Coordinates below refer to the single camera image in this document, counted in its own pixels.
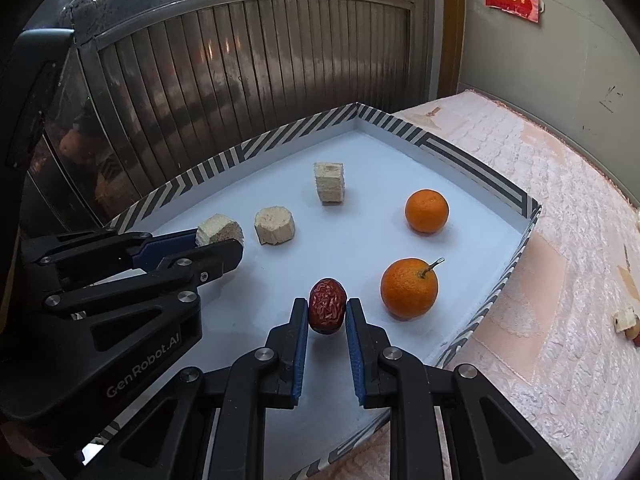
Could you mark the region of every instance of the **tofu block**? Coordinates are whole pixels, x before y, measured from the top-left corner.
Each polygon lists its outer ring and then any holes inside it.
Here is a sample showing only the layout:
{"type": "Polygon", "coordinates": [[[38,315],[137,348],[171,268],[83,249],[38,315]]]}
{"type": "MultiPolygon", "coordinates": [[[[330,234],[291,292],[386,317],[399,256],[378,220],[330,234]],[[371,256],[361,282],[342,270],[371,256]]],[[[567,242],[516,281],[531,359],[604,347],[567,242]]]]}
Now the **tofu block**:
{"type": "Polygon", "coordinates": [[[314,174],[321,202],[344,201],[344,167],[341,162],[316,162],[314,174]]]}
{"type": "Polygon", "coordinates": [[[291,211],[279,205],[260,209],[255,216],[255,232],[260,244],[277,245],[291,240],[296,233],[291,211]]]}
{"type": "Polygon", "coordinates": [[[196,245],[202,247],[231,238],[244,245],[244,235],[240,224],[227,216],[215,214],[198,226],[196,245]]]}
{"type": "Polygon", "coordinates": [[[628,328],[633,328],[636,325],[636,314],[633,310],[623,310],[617,312],[613,316],[613,326],[616,332],[622,332],[628,328]]]}

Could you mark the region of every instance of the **gray wall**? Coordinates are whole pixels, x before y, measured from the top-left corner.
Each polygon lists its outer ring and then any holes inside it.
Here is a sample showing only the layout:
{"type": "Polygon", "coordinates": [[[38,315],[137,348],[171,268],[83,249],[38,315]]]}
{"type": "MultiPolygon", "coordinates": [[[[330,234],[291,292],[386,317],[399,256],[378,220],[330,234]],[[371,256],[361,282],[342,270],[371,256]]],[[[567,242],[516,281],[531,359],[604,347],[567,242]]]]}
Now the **gray wall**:
{"type": "Polygon", "coordinates": [[[566,136],[638,205],[640,55],[602,0],[543,0],[540,23],[466,0],[460,89],[566,136]]]}

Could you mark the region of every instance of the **red date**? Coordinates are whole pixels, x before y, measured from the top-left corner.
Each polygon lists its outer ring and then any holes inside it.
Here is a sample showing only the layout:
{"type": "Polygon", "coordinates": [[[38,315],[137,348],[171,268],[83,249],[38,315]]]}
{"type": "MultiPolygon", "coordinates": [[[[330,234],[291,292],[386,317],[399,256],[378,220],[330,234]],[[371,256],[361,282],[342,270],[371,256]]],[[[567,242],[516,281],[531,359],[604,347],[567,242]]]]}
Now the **red date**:
{"type": "Polygon", "coordinates": [[[342,326],[347,293],[333,278],[314,285],[309,294],[309,326],[319,334],[332,334],[342,326]]]}

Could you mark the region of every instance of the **mattress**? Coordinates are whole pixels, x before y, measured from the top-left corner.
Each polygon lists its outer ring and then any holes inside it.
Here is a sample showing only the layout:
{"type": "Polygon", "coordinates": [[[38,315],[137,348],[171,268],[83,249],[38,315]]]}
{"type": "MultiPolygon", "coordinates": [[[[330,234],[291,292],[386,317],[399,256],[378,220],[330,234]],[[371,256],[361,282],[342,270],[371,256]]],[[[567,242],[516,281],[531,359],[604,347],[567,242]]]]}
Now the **mattress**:
{"type": "MultiPolygon", "coordinates": [[[[477,93],[396,115],[543,203],[510,281],[447,368],[478,367],[578,478],[615,479],[640,441],[640,349],[612,323],[619,310],[640,314],[636,212],[556,136],[477,93]]],[[[388,468],[387,425],[318,480],[386,479],[388,468]]]]}

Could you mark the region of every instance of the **mandarin orange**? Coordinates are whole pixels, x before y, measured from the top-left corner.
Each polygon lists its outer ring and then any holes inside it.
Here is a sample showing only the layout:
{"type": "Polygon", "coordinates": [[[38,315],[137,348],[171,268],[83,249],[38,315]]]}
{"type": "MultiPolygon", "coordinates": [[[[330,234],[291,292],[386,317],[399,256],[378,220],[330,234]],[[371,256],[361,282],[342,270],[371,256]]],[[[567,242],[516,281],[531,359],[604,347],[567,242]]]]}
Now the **mandarin orange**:
{"type": "Polygon", "coordinates": [[[404,216],[409,225],[420,233],[439,231],[449,218],[449,204],[432,189],[416,191],[404,206],[404,216]]]}
{"type": "Polygon", "coordinates": [[[418,258],[392,263],[382,275],[380,296],[389,312],[401,319],[411,319],[427,312],[438,295],[438,278],[433,267],[418,258]]]}

